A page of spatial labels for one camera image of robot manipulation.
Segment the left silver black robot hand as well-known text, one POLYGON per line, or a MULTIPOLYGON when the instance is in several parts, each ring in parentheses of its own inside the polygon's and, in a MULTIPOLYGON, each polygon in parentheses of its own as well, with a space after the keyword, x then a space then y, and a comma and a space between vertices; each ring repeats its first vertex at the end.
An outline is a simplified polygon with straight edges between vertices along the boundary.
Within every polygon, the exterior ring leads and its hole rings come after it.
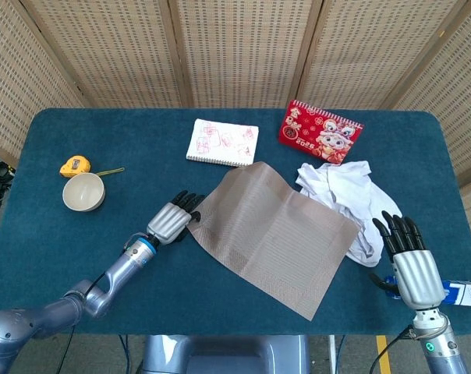
POLYGON ((147 240, 154 247, 180 242, 186 236, 190 222, 200 221, 201 214, 196 208, 205 195, 183 190, 166 203, 147 225, 147 240))

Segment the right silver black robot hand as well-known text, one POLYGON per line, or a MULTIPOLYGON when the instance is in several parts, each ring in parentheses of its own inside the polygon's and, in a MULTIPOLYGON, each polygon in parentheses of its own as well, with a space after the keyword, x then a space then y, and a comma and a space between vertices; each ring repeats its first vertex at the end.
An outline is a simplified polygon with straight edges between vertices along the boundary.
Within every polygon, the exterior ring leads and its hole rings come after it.
POLYGON ((384 248, 397 282, 389 284, 375 273, 370 280, 381 290, 399 296, 412 310, 437 308, 445 299, 444 287, 431 251, 410 217, 391 215, 383 210, 384 221, 373 224, 383 239, 384 248))

